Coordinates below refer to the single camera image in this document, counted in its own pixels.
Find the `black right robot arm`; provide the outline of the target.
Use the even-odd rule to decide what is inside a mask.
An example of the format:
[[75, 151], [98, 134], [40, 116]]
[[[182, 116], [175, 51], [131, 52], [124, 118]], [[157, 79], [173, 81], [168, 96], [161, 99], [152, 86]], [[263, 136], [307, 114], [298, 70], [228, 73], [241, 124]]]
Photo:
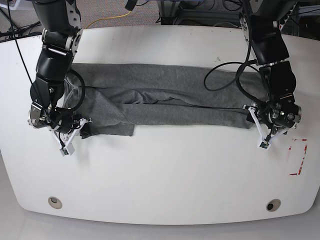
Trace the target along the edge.
[[83, 33], [81, 13], [75, 0], [34, 0], [32, 6], [44, 29], [36, 77], [30, 88], [29, 122], [36, 129], [49, 127], [58, 134], [69, 134], [81, 127], [81, 116], [75, 112], [84, 97], [72, 108], [58, 107], [57, 103], [65, 93], [68, 74], [85, 84], [71, 69]]

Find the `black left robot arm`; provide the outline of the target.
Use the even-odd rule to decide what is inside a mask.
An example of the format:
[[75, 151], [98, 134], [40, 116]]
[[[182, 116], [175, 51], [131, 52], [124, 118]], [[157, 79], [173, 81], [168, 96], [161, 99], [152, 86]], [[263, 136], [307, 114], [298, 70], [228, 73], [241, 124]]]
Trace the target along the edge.
[[260, 137], [257, 146], [266, 150], [275, 138], [301, 121], [302, 110], [296, 105], [294, 97], [297, 80], [281, 34], [285, 18], [293, 12], [296, 4], [295, 0], [264, 0], [253, 12], [250, 1], [244, 0], [239, 15], [248, 52], [254, 59], [242, 63], [238, 73], [253, 64], [259, 66], [258, 73], [267, 90], [267, 100], [248, 93], [242, 87], [239, 76], [235, 82], [238, 89], [252, 101], [251, 106], [244, 107], [249, 111], [247, 119], [254, 122], [258, 129]]

